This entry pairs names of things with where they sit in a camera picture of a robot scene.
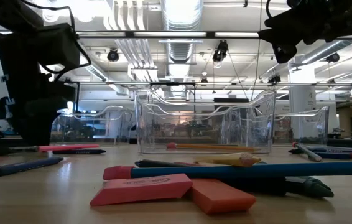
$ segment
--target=pencil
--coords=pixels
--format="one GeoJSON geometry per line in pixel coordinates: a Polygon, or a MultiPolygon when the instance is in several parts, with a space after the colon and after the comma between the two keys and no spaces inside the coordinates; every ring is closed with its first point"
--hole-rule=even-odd
{"type": "Polygon", "coordinates": [[[256,148],[254,148],[254,147],[211,145],[211,144],[176,144],[176,143],[169,143],[167,145],[167,149],[176,149],[176,148],[223,149],[223,150],[249,151],[249,152],[253,152],[253,151],[256,150],[256,148]]]}

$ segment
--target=gray pen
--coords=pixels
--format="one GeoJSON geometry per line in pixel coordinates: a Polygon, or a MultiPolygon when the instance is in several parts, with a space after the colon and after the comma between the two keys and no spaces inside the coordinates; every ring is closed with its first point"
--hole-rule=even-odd
{"type": "Polygon", "coordinates": [[[294,147],[302,150],[311,161],[321,162],[323,160],[323,158],[321,158],[321,156],[319,156],[316,153],[308,150],[305,146],[301,146],[299,144],[294,144],[294,147]]]}

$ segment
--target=yellow pencil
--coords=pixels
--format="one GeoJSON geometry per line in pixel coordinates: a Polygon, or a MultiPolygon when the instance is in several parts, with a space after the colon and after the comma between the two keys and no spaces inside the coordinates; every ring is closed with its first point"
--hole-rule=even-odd
{"type": "Polygon", "coordinates": [[[224,155],[198,156],[194,159],[194,161],[211,164],[250,167],[257,162],[260,162],[261,158],[256,157],[248,152],[242,152],[224,155]]]}
{"type": "Polygon", "coordinates": [[[167,145],[167,149],[177,149],[177,148],[223,149],[223,150],[248,151],[248,152],[254,152],[256,150],[256,148],[254,148],[254,147],[211,145],[211,144],[176,144],[176,143],[169,143],[167,145]]]}

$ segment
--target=clear plastic bin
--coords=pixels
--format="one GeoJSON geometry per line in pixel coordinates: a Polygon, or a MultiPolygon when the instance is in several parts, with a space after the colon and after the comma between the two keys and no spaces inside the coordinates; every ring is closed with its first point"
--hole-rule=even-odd
{"type": "Polygon", "coordinates": [[[135,91],[137,143],[143,154],[222,154],[226,149],[167,149],[168,143],[254,147],[268,153],[276,93],[249,103],[171,103],[150,89],[135,91]]]}
{"type": "Polygon", "coordinates": [[[329,107],[299,113],[277,114],[274,118],[274,144],[293,142],[327,144],[329,107]]]}
{"type": "Polygon", "coordinates": [[[129,143],[134,112],[107,106],[99,113],[62,113],[53,122],[50,142],[129,143]]]}

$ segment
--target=table surface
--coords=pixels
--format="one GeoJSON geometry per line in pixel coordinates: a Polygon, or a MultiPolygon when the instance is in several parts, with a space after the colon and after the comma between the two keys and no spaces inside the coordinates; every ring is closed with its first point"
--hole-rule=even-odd
{"type": "MultiPolygon", "coordinates": [[[[254,194],[256,203],[248,212],[208,216],[187,199],[90,207],[106,167],[133,165],[138,159],[192,162],[186,155],[142,156],[136,145],[103,149],[106,154],[67,156],[54,166],[0,177],[0,223],[352,223],[352,176],[319,177],[334,198],[254,194]]],[[[15,154],[0,157],[0,165],[47,156],[15,154]]],[[[309,162],[286,148],[260,156],[273,164],[309,162]]]]}

